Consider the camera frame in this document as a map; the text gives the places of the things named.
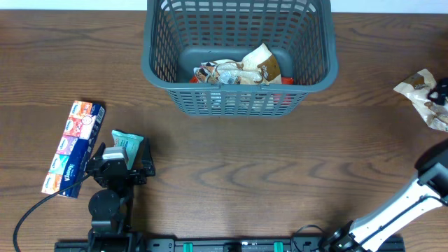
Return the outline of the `mint green wipes pack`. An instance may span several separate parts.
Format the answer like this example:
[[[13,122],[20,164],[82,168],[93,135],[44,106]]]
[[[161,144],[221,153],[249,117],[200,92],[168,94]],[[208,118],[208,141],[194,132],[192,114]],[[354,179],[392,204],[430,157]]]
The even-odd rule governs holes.
[[[114,146],[123,147],[126,150],[128,157],[127,169],[131,170],[137,153],[139,152],[140,144],[144,138],[137,134],[125,133],[119,130],[113,130],[111,134],[114,140]]]

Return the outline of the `beige grain bag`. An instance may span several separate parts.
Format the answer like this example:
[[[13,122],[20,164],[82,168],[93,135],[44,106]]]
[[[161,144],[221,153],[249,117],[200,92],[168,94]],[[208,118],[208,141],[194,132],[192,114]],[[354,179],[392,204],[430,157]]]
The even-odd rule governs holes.
[[[422,69],[409,76],[394,87],[394,91],[409,99],[421,116],[423,121],[431,129],[447,132],[447,99],[444,105],[436,104],[435,92],[437,82],[432,73]]]
[[[242,62],[230,59],[202,62],[193,73],[199,83],[259,85],[264,81],[259,70],[245,69]]]

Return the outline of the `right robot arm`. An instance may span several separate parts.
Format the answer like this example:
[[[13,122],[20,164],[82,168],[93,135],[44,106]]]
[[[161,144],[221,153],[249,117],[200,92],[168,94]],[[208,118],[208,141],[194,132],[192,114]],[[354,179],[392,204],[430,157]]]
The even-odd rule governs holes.
[[[447,140],[429,148],[416,174],[389,201],[353,220],[321,244],[322,251],[378,251],[397,231],[421,215],[447,206]]]

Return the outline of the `beige rice bag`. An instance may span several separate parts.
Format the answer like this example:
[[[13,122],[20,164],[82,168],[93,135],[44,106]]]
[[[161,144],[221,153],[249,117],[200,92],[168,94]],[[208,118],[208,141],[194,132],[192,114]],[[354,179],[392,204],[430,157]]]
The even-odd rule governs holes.
[[[240,62],[244,64],[245,69],[261,72],[264,81],[260,85],[282,84],[277,59],[264,43],[244,56]]]

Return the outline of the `Kleenex tissue multipack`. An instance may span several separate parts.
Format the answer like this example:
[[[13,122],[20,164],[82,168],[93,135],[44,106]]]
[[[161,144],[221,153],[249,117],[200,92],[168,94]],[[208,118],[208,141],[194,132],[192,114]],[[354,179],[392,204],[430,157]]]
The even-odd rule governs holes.
[[[43,182],[42,193],[59,193],[63,197],[77,198],[105,113],[106,109],[101,104],[87,101],[75,101],[72,104]]]

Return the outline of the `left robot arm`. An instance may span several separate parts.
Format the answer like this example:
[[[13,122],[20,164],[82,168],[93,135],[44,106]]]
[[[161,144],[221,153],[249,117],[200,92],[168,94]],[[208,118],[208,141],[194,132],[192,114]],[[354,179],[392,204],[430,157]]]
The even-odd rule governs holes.
[[[132,231],[134,187],[145,185],[155,175],[155,165],[147,138],[141,144],[140,169],[127,168],[127,154],[123,147],[107,148],[101,144],[87,163],[86,173],[103,188],[96,192],[88,204],[92,216],[92,230],[88,238],[88,251],[143,252],[146,239]]]

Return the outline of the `orange and tan cracker pack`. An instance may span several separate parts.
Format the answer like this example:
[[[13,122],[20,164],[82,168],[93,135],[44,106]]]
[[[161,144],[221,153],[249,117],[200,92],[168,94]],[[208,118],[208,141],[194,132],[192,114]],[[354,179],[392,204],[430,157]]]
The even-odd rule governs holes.
[[[286,78],[286,77],[282,77],[281,78],[281,82],[283,85],[292,85],[293,84],[293,79],[292,78]],[[243,94],[241,96],[243,98],[243,101],[241,102],[242,106],[248,106],[249,105],[249,94]],[[288,105],[290,104],[292,101],[292,99],[286,98],[285,101],[282,100],[282,94],[271,94],[269,97],[266,94],[257,94],[255,96],[255,104],[261,103],[261,102],[267,102],[268,106],[273,106],[275,104],[281,104],[283,105]]]

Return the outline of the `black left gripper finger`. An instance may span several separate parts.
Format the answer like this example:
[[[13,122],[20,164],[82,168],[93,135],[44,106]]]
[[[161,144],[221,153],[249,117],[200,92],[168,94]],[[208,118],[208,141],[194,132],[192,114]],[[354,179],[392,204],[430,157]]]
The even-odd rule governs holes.
[[[151,146],[148,138],[143,140],[143,150],[141,152],[141,163],[146,172],[154,172],[155,165],[151,155]]]
[[[90,166],[96,166],[102,160],[102,155],[105,151],[105,143],[101,143],[97,152],[90,159]]]

